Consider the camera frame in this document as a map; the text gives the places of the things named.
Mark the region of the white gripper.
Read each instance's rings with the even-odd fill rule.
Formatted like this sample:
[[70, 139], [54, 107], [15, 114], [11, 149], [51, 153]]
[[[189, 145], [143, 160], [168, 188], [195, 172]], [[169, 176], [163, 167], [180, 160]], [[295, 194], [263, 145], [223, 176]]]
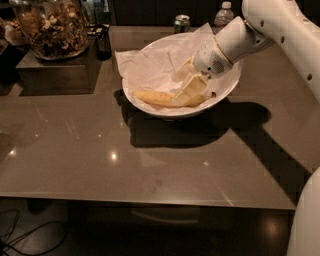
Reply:
[[197, 106], [209, 98], [208, 79], [228, 73], [233, 64], [225, 57], [215, 41], [208, 41], [188, 58], [171, 76], [174, 82], [183, 82], [173, 96], [174, 106]]

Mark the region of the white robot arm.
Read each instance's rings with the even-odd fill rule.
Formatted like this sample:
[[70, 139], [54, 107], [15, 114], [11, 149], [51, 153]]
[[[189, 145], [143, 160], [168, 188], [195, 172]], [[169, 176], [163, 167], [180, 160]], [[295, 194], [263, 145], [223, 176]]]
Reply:
[[[300, 11], [295, 0], [243, 0], [242, 17], [216, 36], [194, 46], [195, 53], [176, 72], [208, 78], [224, 75], [243, 57], [278, 44], [320, 101], [320, 28]], [[320, 168], [299, 197], [287, 256], [320, 256]]]

